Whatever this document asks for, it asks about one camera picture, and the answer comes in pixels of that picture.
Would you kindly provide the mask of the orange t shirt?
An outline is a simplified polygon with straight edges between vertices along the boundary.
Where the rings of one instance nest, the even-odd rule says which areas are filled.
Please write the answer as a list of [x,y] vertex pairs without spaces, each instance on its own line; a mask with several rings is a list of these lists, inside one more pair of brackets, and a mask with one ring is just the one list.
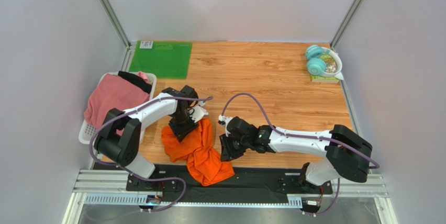
[[222,182],[235,175],[230,162],[222,161],[214,148],[213,124],[210,118],[198,122],[198,127],[182,141],[178,141],[173,130],[162,129],[164,152],[172,162],[185,161],[187,170],[202,186]]

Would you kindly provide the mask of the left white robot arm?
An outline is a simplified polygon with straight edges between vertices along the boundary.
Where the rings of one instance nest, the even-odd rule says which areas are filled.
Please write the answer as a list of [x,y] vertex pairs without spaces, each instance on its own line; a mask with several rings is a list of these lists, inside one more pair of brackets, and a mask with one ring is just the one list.
[[134,177],[152,181],[155,165],[139,152],[143,131],[169,116],[169,127],[182,142],[208,115],[204,109],[206,101],[186,85],[180,91],[166,88],[157,97],[131,109],[113,108],[91,137],[89,152],[96,163],[117,166]]

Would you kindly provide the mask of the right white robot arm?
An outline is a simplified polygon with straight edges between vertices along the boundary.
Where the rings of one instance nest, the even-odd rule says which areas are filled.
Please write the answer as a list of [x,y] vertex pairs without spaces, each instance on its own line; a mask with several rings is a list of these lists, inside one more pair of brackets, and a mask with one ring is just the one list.
[[321,186],[338,178],[367,181],[373,147],[344,125],[324,131],[295,131],[270,125],[256,127],[239,117],[223,115],[218,122],[225,128],[220,135],[222,161],[237,159],[247,149],[257,153],[304,153],[322,159],[303,166],[303,184]]

